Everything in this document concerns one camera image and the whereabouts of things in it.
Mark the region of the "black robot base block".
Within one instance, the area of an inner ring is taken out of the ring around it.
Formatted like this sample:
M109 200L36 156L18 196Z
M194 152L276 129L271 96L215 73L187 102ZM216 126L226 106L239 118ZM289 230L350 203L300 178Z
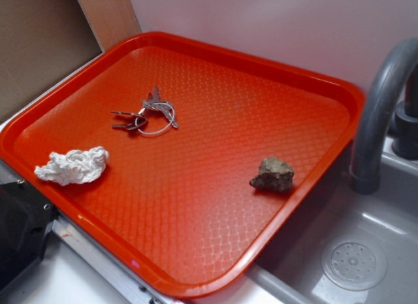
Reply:
M1 294L42 262L56 214L27 181L1 185Z

